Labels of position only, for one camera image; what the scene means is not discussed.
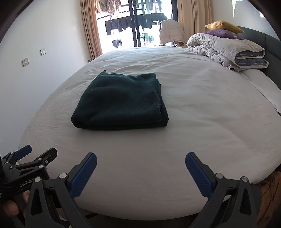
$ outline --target folded towel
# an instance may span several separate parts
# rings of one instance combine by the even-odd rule
[[[101,72],[82,94],[71,121],[91,130],[165,127],[168,113],[155,74]]]

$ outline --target bedroom floor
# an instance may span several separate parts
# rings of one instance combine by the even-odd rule
[[[88,221],[94,228],[187,228],[197,214],[162,221],[135,221],[97,215]]]

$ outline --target mattress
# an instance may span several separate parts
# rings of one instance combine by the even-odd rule
[[[169,115],[167,127],[91,131],[71,123],[78,101],[103,70],[155,73]],[[88,152],[97,167],[77,204],[103,215],[162,220],[199,212],[202,197],[185,166],[193,151],[226,178],[267,177],[281,163],[281,117],[240,73],[184,48],[152,47],[99,56],[66,80],[27,126],[19,147],[27,162],[54,147],[51,178],[68,172]]]

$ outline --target purple pillow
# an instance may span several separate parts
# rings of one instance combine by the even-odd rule
[[[240,36],[238,36],[234,32],[231,32],[231,31],[228,31],[225,29],[208,30],[208,31],[205,31],[204,33],[212,35],[212,36],[220,37],[220,38],[243,40]]]

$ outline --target white wall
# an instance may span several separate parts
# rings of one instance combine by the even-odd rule
[[[251,28],[279,39],[262,14],[247,0],[211,0],[213,22],[225,20]]]
[[[19,15],[0,43],[2,156],[17,149],[44,100],[88,59],[79,0],[35,0]]]

